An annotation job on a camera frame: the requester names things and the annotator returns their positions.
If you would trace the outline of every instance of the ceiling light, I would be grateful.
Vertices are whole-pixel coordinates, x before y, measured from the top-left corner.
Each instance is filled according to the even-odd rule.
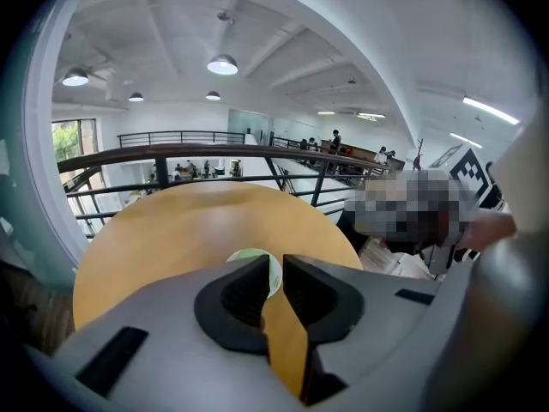
[[[489,112],[489,113],[493,114],[494,116],[498,116],[498,118],[501,118],[504,121],[507,121],[512,125],[517,125],[520,122],[518,119],[513,118],[509,114],[505,114],[504,112],[500,112],[499,110],[495,109],[494,107],[487,106],[486,104],[483,104],[482,102],[478,102],[477,100],[471,100],[467,96],[465,98],[463,98],[463,102],[465,104],[470,105],[470,106],[476,106],[480,110],[484,110],[485,112]]]
[[[220,100],[221,97],[220,97],[219,93],[212,90],[211,92],[208,92],[208,94],[206,95],[206,99],[207,100]]]
[[[450,133],[450,135],[451,135],[452,137],[455,137],[456,139],[460,139],[461,141],[470,143],[471,145],[474,145],[474,146],[477,147],[477,148],[482,148],[482,145],[479,145],[477,142],[470,141],[469,139],[466,139],[466,138],[463,137],[463,136],[459,136],[459,135],[457,135],[457,134],[455,134],[455,133]]]
[[[357,116],[367,116],[369,118],[385,118],[384,114],[377,114],[377,113],[358,113]]]
[[[374,118],[373,116],[365,116],[363,114],[358,114],[357,116],[361,119],[370,120],[371,122],[377,122],[377,119]]]
[[[234,75],[238,72],[238,66],[233,57],[222,53],[211,59],[208,70],[218,75]]]
[[[131,94],[131,96],[128,100],[131,101],[131,102],[142,102],[145,99],[143,98],[142,94],[140,94],[139,92],[135,92],[135,93]]]
[[[84,84],[87,84],[87,82],[87,73],[81,67],[72,68],[63,79],[63,85],[69,87],[83,86]]]

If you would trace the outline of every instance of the desk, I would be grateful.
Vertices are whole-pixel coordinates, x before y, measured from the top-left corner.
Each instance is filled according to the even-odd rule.
[[[115,215],[80,263],[73,295],[81,328],[151,282],[223,264],[256,247],[282,264],[285,253],[362,269],[343,233],[320,211],[259,185],[204,182],[142,198]],[[296,397],[307,335],[282,288],[263,307],[271,367]]]

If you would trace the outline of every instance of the white ceiling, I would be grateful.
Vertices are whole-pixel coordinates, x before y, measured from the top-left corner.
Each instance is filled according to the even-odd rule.
[[[516,127],[461,103],[466,94],[524,123],[534,113],[535,55],[504,9],[493,0],[384,2],[400,29],[423,125],[486,146],[507,144]],[[222,10],[233,24],[217,19]],[[239,73],[230,81],[206,70],[219,52],[238,62]],[[110,71],[147,101],[202,100],[209,89],[219,89],[223,101],[242,104],[253,88],[307,112],[381,112],[387,119],[377,126],[395,125],[389,104],[349,58],[297,21],[248,0],[108,0],[87,6],[73,16],[56,77],[73,64],[99,78],[85,88],[57,84],[55,101],[112,104],[101,81]]]

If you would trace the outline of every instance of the metal railing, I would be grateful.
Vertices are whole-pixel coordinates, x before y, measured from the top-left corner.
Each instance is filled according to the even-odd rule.
[[[269,146],[275,147],[275,148],[295,148],[295,149],[299,148],[302,151],[305,151],[305,149],[301,148],[301,142],[294,141],[292,139],[286,139],[284,137],[275,137],[272,133],[269,139]],[[310,151],[313,154],[328,153],[328,154],[335,155],[333,152],[330,153],[329,150],[326,148],[320,148],[310,143],[307,143],[306,151]],[[348,159],[354,159],[356,161],[364,161],[363,159],[357,159],[353,157]],[[316,157],[311,157],[307,162],[301,161],[300,163],[310,169],[320,172],[321,164],[317,163]],[[383,172],[387,170],[387,168],[383,168],[377,163],[375,163],[374,166],[375,167],[371,171],[372,177],[383,175]],[[360,166],[355,166],[354,164],[350,164],[350,163],[346,163],[346,164],[330,163],[328,164],[328,171],[329,173],[339,173],[341,175],[344,175],[344,174],[361,174],[363,172],[363,169],[361,169]],[[359,179],[354,179],[352,177],[341,178],[341,182],[349,186],[356,187],[359,185]]]
[[[267,175],[267,176],[244,176],[244,177],[228,177],[217,179],[187,179],[170,181],[167,169],[166,159],[171,157],[262,157],[271,159],[295,159],[298,161],[315,160],[319,164],[318,172],[314,174],[299,174],[299,175]],[[97,194],[106,194],[111,192],[122,191],[157,191],[170,188],[177,185],[186,185],[195,182],[211,182],[211,181],[238,181],[238,182],[253,182],[263,180],[276,180],[277,182],[288,181],[293,179],[316,179],[315,188],[311,191],[293,192],[291,195],[302,197],[312,195],[311,205],[314,207],[326,206],[329,204],[344,202],[346,198],[337,198],[326,202],[318,202],[318,198],[323,193],[347,191],[356,188],[356,185],[346,185],[331,189],[322,189],[325,179],[357,179],[358,181],[367,180],[372,177],[374,170],[378,170],[379,165],[369,161],[362,161],[351,157],[343,157],[335,154],[316,153],[312,151],[304,151],[293,148],[276,148],[268,146],[255,145],[205,145],[200,143],[183,143],[183,144],[158,144],[147,145],[129,148],[117,148],[102,151],[95,154],[83,155],[60,161],[57,164],[60,173],[75,171],[77,169],[88,169],[93,167],[102,167],[115,163],[126,161],[147,161],[155,160],[156,164],[156,179],[154,182],[146,184],[122,185],[114,187],[106,187],[103,189],[87,190],[87,191],[71,191],[67,193],[67,197],[82,197],[95,196]],[[329,166],[332,167],[348,167],[353,166],[360,168],[361,173],[341,173],[340,171],[329,171]],[[326,211],[325,215],[330,215],[335,212],[340,212],[343,207]],[[77,220],[89,221],[91,219],[105,219],[113,217],[117,212],[102,212],[98,214],[82,214],[77,215]],[[88,238],[92,238],[92,234],[87,234]]]
[[[284,169],[284,168],[279,167],[279,166],[277,166],[277,169],[278,169],[278,172],[279,172],[280,175],[289,175],[289,171],[287,169]],[[292,183],[291,180],[284,180],[282,182],[281,191],[289,192],[293,196],[295,196],[297,194],[297,192],[295,191],[295,188],[293,187],[293,183]]]
[[[227,131],[151,131],[118,135],[120,148],[155,145],[158,143],[244,143],[244,133]]]

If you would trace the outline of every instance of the fluorescent light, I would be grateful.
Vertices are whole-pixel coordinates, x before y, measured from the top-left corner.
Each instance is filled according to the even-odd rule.
[[[143,98],[143,95],[135,92],[131,94],[130,98],[128,99],[130,102],[143,102],[145,99]]]
[[[385,118],[384,114],[377,114],[377,113],[358,113],[357,116],[368,116],[370,118]]]
[[[459,136],[459,135],[457,135],[457,134],[455,134],[455,133],[450,133],[450,135],[451,135],[452,137],[455,137],[456,139],[460,139],[461,141],[470,143],[471,145],[474,145],[474,146],[477,147],[477,148],[482,148],[482,145],[479,145],[477,142],[470,141],[469,139],[466,139],[466,138],[463,137],[463,136]]]
[[[517,125],[520,121],[518,119],[513,118],[509,114],[506,114],[504,112],[500,112],[499,110],[495,109],[492,106],[487,106],[486,104],[483,104],[482,102],[478,102],[477,100],[471,100],[467,96],[463,98],[463,102],[465,104],[468,104],[470,106],[476,106],[480,110],[484,110],[485,112],[489,112],[493,114],[494,116],[498,116],[498,118],[501,118],[510,124]]]
[[[366,119],[366,120],[369,120],[371,122],[377,122],[377,119],[374,118],[373,116],[366,116],[364,114],[357,114],[357,116],[361,119]]]
[[[208,70],[218,75],[234,75],[238,72],[237,62],[231,55],[221,53],[208,63]]]

